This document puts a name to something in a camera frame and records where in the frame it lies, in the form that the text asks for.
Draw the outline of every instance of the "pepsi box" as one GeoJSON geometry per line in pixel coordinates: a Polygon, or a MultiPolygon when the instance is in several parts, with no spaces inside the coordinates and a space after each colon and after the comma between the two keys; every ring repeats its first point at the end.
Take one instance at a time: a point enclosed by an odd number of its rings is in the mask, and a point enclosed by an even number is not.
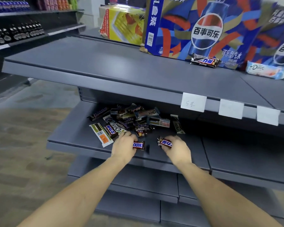
{"type": "Polygon", "coordinates": [[[268,24],[255,38],[245,59],[259,64],[284,67],[284,7],[275,7],[268,24]]]}
{"type": "Polygon", "coordinates": [[[276,3],[266,0],[151,0],[145,48],[153,55],[190,61],[221,60],[236,69],[276,3]]]}

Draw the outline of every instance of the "blank white paper label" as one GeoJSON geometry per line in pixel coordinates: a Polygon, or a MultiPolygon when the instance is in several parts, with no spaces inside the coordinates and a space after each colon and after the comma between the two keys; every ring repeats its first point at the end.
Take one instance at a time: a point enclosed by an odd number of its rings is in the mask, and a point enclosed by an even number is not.
{"type": "Polygon", "coordinates": [[[257,106],[257,121],[271,125],[279,125],[280,110],[257,106]]]}
{"type": "Polygon", "coordinates": [[[183,92],[181,108],[204,112],[206,99],[206,96],[183,92]]]}
{"type": "Polygon", "coordinates": [[[244,109],[244,103],[221,99],[219,115],[232,117],[236,119],[242,119],[243,109],[244,109]]]}

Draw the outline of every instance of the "wooden floor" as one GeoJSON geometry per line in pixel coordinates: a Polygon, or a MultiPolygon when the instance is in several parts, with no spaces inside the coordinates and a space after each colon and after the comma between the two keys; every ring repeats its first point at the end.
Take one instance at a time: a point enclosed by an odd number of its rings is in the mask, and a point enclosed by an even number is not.
{"type": "MultiPolygon", "coordinates": [[[[79,98],[76,87],[53,84],[38,81],[0,103],[0,227],[16,226],[67,186],[75,156],[47,150],[46,141],[79,98]]],[[[87,226],[159,225],[93,214],[87,226]]]]}

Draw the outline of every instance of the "forearm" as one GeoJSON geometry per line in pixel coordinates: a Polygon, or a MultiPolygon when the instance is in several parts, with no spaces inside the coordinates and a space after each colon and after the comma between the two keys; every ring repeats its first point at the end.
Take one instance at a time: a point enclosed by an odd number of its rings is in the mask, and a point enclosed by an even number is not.
{"type": "Polygon", "coordinates": [[[266,212],[192,163],[177,166],[213,227],[276,227],[266,212]]]}
{"type": "Polygon", "coordinates": [[[19,227],[84,226],[110,183],[124,166],[122,160],[107,159],[43,204],[19,227]]]}

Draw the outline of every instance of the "cardboard box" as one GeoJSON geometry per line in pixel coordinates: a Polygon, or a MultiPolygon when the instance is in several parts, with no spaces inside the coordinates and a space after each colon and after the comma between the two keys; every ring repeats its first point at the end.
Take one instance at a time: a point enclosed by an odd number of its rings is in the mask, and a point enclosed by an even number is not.
{"type": "Polygon", "coordinates": [[[127,5],[109,5],[99,7],[102,26],[100,33],[103,37],[114,41],[141,45],[145,9],[127,5]]]}
{"type": "Polygon", "coordinates": [[[145,48],[189,61],[192,53],[235,69],[276,4],[265,0],[151,0],[145,48]]]}
{"type": "Polygon", "coordinates": [[[259,64],[284,67],[284,7],[275,7],[245,58],[259,64]]]}

